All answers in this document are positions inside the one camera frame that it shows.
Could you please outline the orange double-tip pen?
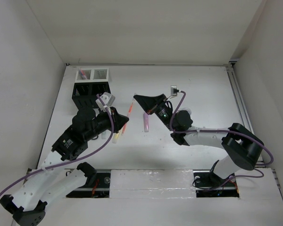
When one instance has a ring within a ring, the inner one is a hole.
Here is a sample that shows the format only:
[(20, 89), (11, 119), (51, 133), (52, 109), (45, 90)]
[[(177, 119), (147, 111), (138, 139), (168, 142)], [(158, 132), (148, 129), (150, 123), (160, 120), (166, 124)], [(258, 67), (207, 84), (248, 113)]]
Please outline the orange double-tip pen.
[[(135, 102), (135, 99), (133, 98), (132, 103), (131, 103), (131, 105), (130, 105), (130, 107), (129, 107), (129, 110), (128, 110), (127, 118), (130, 118), (130, 115), (131, 115), (131, 112), (132, 112), (132, 108), (133, 108), (134, 102)], [(124, 133), (125, 133), (126, 126), (127, 126), (127, 123), (123, 126), (123, 129), (122, 129), (122, 132), (121, 132), (121, 135), (122, 135), (122, 136), (123, 136)]]

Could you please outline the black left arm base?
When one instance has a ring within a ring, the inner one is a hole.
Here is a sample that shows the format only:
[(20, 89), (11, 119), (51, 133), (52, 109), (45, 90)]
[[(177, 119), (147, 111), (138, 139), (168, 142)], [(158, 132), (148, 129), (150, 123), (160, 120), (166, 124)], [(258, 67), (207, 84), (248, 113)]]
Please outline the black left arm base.
[(88, 176), (83, 186), (66, 195), (66, 198), (109, 198), (110, 169), (98, 169), (96, 175)]

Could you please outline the yellow highlighter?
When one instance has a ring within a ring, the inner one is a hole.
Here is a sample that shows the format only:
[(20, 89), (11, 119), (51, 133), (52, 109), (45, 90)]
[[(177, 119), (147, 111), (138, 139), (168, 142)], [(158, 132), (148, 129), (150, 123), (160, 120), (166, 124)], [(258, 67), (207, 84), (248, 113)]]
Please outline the yellow highlighter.
[(120, 132), (120, 131), (117, 132), (117, 133), (114, 133), (113, 139), (112, 139), (112, 143), (113, 143), (113, 144), (116, 144), (116, 143), (118, 142), (118, 140), (119, 140), (120, 137), (121, 137), (121, 132)]

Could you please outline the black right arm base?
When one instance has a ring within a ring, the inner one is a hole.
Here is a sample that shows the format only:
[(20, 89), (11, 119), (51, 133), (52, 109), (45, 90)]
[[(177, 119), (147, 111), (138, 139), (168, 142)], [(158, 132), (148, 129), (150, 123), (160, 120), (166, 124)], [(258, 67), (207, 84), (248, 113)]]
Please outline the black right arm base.
[(238, 186), (235, 180), (223, 184), (228, 178), (221, 179), (213, 173), (216, 161), (210, 170), (196, 170), (193, 172), (192, 186), (195, 188), (197, 198), (239, 198)]

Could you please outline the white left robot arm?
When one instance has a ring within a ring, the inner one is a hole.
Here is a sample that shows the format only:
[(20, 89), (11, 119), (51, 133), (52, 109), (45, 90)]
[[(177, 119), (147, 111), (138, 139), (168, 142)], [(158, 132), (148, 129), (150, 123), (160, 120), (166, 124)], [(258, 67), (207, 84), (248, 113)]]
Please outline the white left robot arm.
[(52, 145), (47, 158), (40, 165), (40, 173), (30, 176), (20, 190), (1, 197), (0, 204), (12, 214), (20, 226), (36, 226), (45, 217), (51, 204), (81, 186), (92, 186), (97, 171), (87, 162), (78, 164), (67, 177), (54, 183), (63, 171), (53, 165), (76, 160), (88, 148), (88, 141), (106, 130), (118, 132), (128, 121), (112, 107), (111, 114), (96, 114), (92, 108), (79, 110), (72, 124)]

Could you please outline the green highlighter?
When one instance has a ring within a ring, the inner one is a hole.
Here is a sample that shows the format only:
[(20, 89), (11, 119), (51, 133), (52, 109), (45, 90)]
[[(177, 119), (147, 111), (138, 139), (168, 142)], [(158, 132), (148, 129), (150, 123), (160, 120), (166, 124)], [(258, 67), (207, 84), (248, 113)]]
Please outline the green highlighter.
[(106, 137), (107, 137), (107, 134), (106, 134), (106, 132), (104, 131), (104, 132), (101, 134), (101, 139), (106, 139)]

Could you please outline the red double-tip pen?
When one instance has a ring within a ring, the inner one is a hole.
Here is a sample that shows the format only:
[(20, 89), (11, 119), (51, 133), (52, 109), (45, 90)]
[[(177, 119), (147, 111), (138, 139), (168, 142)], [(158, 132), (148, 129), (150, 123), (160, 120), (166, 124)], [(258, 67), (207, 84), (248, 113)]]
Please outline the red double-tip pen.
[(78, 74), (80, 75), (82, 80), (87, 80), (88, 79), (88, 77), (86, 76), (86, 74), (84, 73), (84, 71), (82, 69), (78, 70)]

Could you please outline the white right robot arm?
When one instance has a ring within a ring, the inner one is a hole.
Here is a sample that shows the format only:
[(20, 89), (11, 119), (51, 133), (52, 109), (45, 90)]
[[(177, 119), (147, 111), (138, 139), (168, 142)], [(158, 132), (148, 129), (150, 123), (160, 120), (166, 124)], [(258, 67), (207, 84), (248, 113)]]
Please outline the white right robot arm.
[(164, 94), (155, 97), (134, 95), (134, 99), (146, 114), (155, 114), (163, 122), (178, 145), (202, 145), (226, 151), (227, 156), (216, 161), (208, 174), (213, 185), (220, 185), (241, 169), (254, 170), (264, 144), (241, 124), (233, 123), (226, 129), (199, 128), (192, 125), (187, 110), (174, 109)]

